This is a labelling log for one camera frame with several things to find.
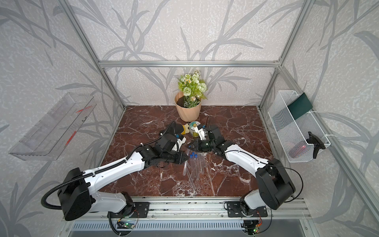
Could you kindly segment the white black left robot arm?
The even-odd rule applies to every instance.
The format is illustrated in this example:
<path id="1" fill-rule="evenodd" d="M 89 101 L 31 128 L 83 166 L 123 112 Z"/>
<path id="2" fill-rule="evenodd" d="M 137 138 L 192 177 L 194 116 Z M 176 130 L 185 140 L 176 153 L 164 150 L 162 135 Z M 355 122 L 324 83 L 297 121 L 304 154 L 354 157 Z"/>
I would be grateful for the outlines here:
<path id="1" fill-rule="evenodd" d="M 66 181 L 69 184 L 58 190 L 58 198 L 67 221 L 76 220 L 89 212 L 111 212 L 128 216 L 136 209 L 127 193 L 105 193 L 101 189 L 129 174 L 160 163 L 183 164 L 188 156 L 181 150 L 186 138 L 182 135 L 165 134 L 154 144 L 136 147 L 125 158 L 107 165 L 80 171 L 71 170 Z"/>

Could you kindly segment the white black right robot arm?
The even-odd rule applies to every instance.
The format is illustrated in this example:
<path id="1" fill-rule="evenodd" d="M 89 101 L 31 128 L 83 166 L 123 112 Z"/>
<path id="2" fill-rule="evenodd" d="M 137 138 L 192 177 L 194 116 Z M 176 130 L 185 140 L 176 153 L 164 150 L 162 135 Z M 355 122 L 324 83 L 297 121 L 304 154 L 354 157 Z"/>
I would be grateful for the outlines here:
<path id="1" fill-rule="evenodd" d="M 216 125 L 197 126 L 194 131 L 199 137 L 188 145 L 190 150 L 214 153 L 239 165 L 255 177 L 258 189 L 240 199 L 244 215 L 251 216 L 253 211 L 261 207 L 277 210 L 295 193 L 296 188 L 287 168 L 279 160 L 260 158 L 244 150 L 236 143 L 226 140 Z"/>

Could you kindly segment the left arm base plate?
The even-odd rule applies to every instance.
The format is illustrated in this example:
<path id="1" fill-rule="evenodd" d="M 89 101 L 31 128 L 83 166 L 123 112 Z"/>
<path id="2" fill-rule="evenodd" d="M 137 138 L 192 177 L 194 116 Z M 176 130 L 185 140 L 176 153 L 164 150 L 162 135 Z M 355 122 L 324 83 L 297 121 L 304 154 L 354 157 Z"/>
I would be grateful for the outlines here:
<path id="1" fill-rule="evenodd" d="M 149 212 L 149 202 L 135 202 L 128 204 L 121 212 L 113 213 L 109 212 L 107 217 L 112 219 L 121 218 L 147 218 Z"/>

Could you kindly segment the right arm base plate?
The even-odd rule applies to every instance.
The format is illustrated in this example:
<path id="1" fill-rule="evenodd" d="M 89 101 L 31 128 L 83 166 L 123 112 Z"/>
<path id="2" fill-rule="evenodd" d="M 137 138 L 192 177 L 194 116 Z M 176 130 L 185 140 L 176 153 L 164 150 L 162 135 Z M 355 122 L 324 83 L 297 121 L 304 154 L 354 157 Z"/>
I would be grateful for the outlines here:
<path id="1" fill-rule="evenodd" d="M 265 206 L 251 209 L 240 201 L 226 201 L 224 203 L 224 209 L 228 212 L 228 217 L 231 218 L 268 217 L 267 208 Z"/>

